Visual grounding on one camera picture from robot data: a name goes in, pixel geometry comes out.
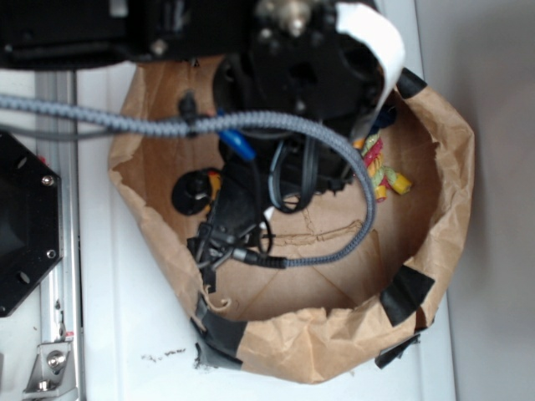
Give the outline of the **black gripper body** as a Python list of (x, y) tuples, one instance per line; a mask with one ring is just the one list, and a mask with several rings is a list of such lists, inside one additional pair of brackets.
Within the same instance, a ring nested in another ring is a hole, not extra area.
[[(175, 185), (181, 213), (210, 207), (188, 248), (199, 267), (338, 261), (375, 219), (372, 184), (353, 143), (371, 131), (401, 74), (403, 39), (368, 1), (251, 1), (227, 13), (236, 21), (223, 32), (237, 40), (214, 76), (216, 115), (199, 114), (192, 94), (179, 103), (180, 135), (215, 133), (224, 160), (215, 200), (208, 170)], [(346, 246), (323, 256), (273, 255), (269, 211), (303, 211), (316, 195), (352, 181), (361, 185), (365, 213)]]

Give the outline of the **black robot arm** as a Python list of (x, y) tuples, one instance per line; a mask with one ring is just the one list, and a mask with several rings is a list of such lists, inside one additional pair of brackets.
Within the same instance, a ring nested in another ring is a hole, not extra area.
[[(191, 94), (165, 122), (127, 119), (52, 101), (2, 96), (5, 109), (59, 116), (151, 137), (215, 132), (222, 188), (188, 246), (213, 270), (227, 259), (284, 269), (338, 261), (367, 236), (375, 200), (353, 148), (400, 76), (405, 51), (372, 1), (4, 1), (1, 65), (73, 70), (131, 61), (221, 56), (215, 116)], [(364, 222), (341, 250), (287, 259), (271, 255), (267, 208), (290, 214), (351, 180), (362, 186)]]

